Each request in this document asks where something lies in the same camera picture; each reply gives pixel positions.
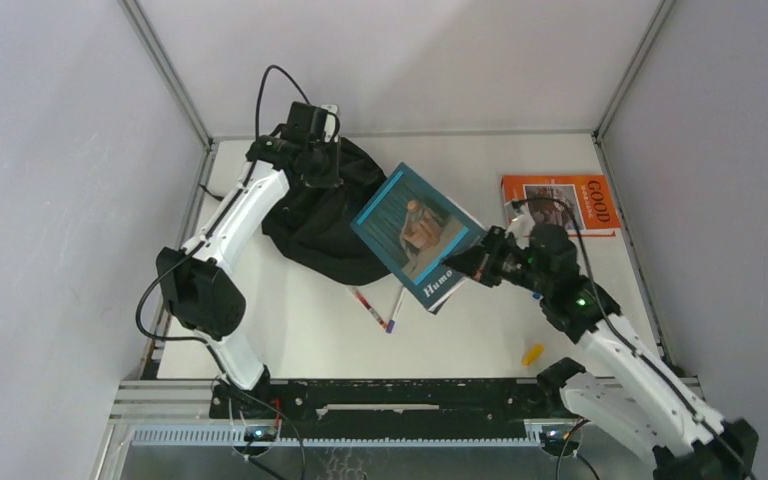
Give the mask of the teal hardcover book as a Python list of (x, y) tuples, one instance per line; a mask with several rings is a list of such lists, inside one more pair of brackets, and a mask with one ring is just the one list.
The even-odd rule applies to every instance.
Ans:
[(352, 230), (420, 305), (437, 313), (465, 276), (443, 260), (479, 242), (486, 228), (406, 163), (372, 195)]

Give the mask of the black backpack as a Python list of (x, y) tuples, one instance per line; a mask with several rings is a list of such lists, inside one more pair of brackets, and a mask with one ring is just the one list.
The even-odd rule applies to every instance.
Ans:
[(342, 183), (313, 188), (289, 180), (289, 191), (261, 223), (287, 259), (346, 286), (364, 286), (390, 270), (352, 229), (352, 221), (386, 180), (377, 162), (347, 138), (340, 140)]

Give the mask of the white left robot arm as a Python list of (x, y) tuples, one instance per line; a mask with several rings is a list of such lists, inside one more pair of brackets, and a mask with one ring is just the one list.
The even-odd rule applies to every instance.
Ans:
[(187, 340), (206, 346), (237, 388), (234, 404), (250, 417), (271, 407), (266, 370), (242, 321), (247, 301), (233, 280), (247, 243), (292, 188), (341, 185), (341, 122), (335, 104), (295, 102), (287, 120), (256, 138), (242, 170), (207, 223), (178, 248), (157, 256), (163, 305), (188, 330)]

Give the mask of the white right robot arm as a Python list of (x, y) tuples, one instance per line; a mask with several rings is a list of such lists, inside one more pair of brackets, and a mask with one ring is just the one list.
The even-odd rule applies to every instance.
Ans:
[(647, 347), (595, 282), (582, 235), (542, 224), (527, 241), (520, 246), (511, 232), (494, 226), (443, 262), (488, 287), (508, 282), (540, 294), (546, 320), (622, 388), (606, 390), (583, 365), (564, 357), (538, 376), (542, 410), (570, 412), (599, 427), (646, 463), (655, 479), (755, 478), (758, 432), (710, 406)]

